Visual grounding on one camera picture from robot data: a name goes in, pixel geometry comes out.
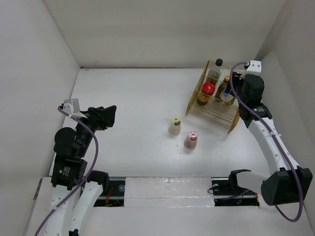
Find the yellow cap sauce bottle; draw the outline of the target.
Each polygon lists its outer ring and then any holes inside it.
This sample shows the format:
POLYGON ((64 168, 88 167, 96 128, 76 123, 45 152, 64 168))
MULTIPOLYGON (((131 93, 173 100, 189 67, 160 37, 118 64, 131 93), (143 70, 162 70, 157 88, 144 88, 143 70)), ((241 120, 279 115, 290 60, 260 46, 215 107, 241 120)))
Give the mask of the yellow cap sauce bottle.
POLYGON ((229 79, 230 79, 230 75, 226 75, 224 77, 224 80, 221 82, 220 86, 218 87, 218 90, 217 90, 216 95, 215 95, 215 100, 217 102, 221 102, 220 95, 223 92, 223 90, 225 89, 225 87, 227 86, 229 79))

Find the silver lid white shaker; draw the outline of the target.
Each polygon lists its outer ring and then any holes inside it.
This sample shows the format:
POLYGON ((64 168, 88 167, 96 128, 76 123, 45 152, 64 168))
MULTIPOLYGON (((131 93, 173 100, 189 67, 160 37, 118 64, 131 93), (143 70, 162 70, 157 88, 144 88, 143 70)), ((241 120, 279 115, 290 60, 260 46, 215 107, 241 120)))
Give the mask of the silver lid white shaker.
POLYGON ((227 86, 220 93, 220 99, 227 105, 233 105, 235 101, 235 97, 231 95, 229 92, 226 92, 227 86))

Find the clear bottle with red contents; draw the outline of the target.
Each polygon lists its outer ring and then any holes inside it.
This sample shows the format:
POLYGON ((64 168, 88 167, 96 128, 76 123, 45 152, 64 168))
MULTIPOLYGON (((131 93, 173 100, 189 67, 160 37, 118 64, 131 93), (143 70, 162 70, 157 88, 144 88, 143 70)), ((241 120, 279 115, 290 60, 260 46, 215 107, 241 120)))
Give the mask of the clear bottle with red contents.
POLYGON ((218 82, 220 76, 221 76, 221 66, 223 64, 222 59, 217 59, 215 64, 213 64, 207 74, 207 81, 208 83, 213 84, 214 86, 218 82))

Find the red lid sauce jar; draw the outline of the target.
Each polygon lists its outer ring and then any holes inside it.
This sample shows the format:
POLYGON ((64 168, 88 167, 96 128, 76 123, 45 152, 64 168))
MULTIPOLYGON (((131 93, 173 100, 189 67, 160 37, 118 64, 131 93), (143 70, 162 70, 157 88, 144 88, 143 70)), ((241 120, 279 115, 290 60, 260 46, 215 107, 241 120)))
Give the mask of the red lid sauce jar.
POLYGON ((206 82, 203 84, 201 88, 201 92, 198 95, 198 98, 196 100, 197 104, 200 106, 205 106, 210 100, 210 97, 213 95, 215 92, 215 85, 213 85, 210 82, 206 82))

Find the green cap spice shaker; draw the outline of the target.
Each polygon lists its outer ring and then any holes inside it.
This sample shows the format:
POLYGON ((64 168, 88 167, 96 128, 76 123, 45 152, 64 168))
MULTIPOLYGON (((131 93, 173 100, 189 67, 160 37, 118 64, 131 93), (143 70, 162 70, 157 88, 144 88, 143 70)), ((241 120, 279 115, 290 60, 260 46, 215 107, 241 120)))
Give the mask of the green cap spice shaker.
POLYGON ((179 116, 174 116, 171 120, 168 131, 172 135, 178 135, 181 132, 181 118, 179 116))

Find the pink cap spice shaker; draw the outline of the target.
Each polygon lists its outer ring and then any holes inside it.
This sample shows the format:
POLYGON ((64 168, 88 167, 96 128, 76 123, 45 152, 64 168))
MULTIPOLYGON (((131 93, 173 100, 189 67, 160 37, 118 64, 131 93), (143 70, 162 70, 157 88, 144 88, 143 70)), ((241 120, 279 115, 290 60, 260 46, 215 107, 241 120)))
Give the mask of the pink cap spice shaker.
POLYGON ((189 149, 194 149, 197 145, 197 140, 198 140, 198 133, 196 131, 191 131, 188 133, 184 141, 184 146, 189 149))

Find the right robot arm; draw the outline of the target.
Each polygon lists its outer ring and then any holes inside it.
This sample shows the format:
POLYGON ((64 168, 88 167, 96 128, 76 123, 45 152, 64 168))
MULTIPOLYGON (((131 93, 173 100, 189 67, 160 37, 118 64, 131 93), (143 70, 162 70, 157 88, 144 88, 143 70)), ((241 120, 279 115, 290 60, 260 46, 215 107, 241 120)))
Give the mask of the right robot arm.
POLYGON ((238 194, 249 188, 269 206, 302 204, 313 174, 294 160, 275 129, 271 112, 262 103, 264 80, 252 73, 232 72, 226 91, 238 101, 240 118, 258 142, 270 173, 268 178, 253 173, 249 177, 231 178, 227 182, 229 191, 238 194))

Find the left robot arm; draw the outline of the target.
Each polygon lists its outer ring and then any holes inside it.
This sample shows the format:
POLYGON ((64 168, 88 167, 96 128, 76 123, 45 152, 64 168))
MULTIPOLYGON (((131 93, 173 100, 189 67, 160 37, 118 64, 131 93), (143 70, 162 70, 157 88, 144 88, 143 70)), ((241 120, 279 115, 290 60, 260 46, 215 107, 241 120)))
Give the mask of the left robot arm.
POLYGON ((116 110, 113 105, 81 111, 72 100, 58 107, 77 125, 60 129, 54 137, 51 206, 41 223, 45 236, 81 235, 98 197, 109 191, 108 173, 94 170, 99 151, 95 132, 114 125, 116 110))

